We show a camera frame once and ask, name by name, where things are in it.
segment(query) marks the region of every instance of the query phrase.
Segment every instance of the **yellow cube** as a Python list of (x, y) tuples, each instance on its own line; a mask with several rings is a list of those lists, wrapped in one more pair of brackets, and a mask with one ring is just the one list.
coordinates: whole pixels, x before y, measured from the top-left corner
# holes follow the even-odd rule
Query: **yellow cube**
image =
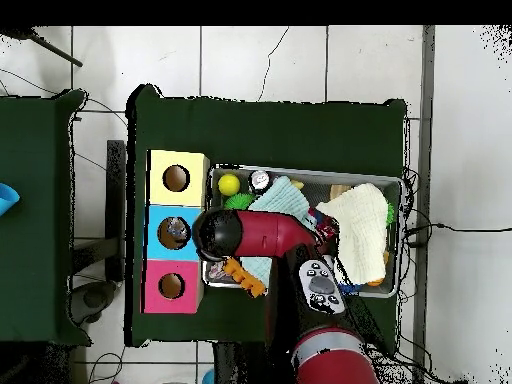
[(210, 167), (205, 155), (151, 150), (147, 166), (150, 166), (150, 204), (205, 207), (206, 181)]

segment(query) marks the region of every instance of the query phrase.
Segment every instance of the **dark green tablecloth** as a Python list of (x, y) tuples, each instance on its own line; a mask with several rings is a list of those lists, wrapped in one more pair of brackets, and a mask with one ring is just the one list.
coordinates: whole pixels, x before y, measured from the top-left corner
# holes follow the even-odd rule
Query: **dark green tablecloth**
[(89, 344), (67, 312), (70, 118), (82, 91), (0, 98), (0, 182), (20, 201), (0, 216), (0, 340)]
[[(127, 342), (146, 339), (262, 341), (264, 299), (242, 290), (206, 287), (194, 315), (141, 314), (140, 280), (148, 149), (204, 153), (211, 163), (233, 163), (400, 177), (405, 103), (387, 105), (248, 103), (220, 99), (166, 99), (151, 85), (135, 90), (127, 105), (128, 172), (134, 169), (135, 202), (128, 183)], [(133, 274), (131, 254), (135, 253)], [(354, 297), (349, 305), (368, 342), (392, 350), (396, 297)]]

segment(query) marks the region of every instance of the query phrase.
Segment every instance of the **pink cube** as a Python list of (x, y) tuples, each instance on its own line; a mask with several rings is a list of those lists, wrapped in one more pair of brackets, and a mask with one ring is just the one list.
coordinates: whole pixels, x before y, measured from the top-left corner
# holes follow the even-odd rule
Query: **pink cube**
[[(195, 314), (203, 296), (199, 261), (148, 260), (144, 287), (146, 314)], [(169, 286), (169, 277), (181, 281), (181, 290)]]

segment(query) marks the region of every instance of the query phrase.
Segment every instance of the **gray tray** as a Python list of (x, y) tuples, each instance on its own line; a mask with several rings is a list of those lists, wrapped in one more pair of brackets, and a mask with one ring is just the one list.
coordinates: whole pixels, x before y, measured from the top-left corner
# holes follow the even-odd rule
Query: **gray tray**
[[(379, 188), (384, 197), (390, 202), (395, 209), (395, 223), (388, 228), (387, 250), (389, 252), (389, 260), (386, 266), (386, 277), (384, 281), (376, 287), (365, 285), (359, 293), (362, 297), (387, 298), (393, 296), (397, 290), (400, 280), (400, 264), (402, 263), (402, 244), (404, 239), (404, 216), (403, 206), (405, 204), (406, 188), (400, 178), (383, 177), (375, 175), (360, 174), (342, 174), (336, 172), (322, 171), (304, 171), (297, 169), (283, 168), (261, 168), (258, 166), (240, 166), (233, 169), (232, 166), (216, 165), (210, 169), (209, 185), (211, 189), (211, 197), (207, 207), (222, 206), (223, 196), (217, 189), (219, 178), (227, 173), (234, 174), (240, 179), (240, 193), (247, 193), (249, 190), (248, 177), (254, 170), (263, 169), (272, 175), (286, 175), (290, 179), (301, 181), (304, 187), (301, 192), (309, 201), (311, 207), (316, 207), (320, 202), (329, 201), (331, 185), (344, 184), (357, 186), (364, 183), (372, 183)], [(240, 288), (231, 278), (210, 279), (208, 272), (211, 263), (202, 262), (202, 275), (205, 284), (214, 287)]]

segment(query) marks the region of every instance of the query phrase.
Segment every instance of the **robot control buttons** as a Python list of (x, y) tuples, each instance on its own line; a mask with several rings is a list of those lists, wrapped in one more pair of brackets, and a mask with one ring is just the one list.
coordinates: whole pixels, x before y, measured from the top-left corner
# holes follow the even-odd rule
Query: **robot control buttons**
[(313, 301), (315, 301), (316, 303), (324, 303), (325, 297), (323, 297), (321, 294), (317, 294), (313, 297)]
[(309, 290), (319, 294), (333, 294), (334, 284), (326, 277), (316, 276), (311, 279)]
[(345, 303), (331, 269), (323, 261), (310, 259), (299, 268), (299, 280), (308, 306), (326, 314), (341, 314)]

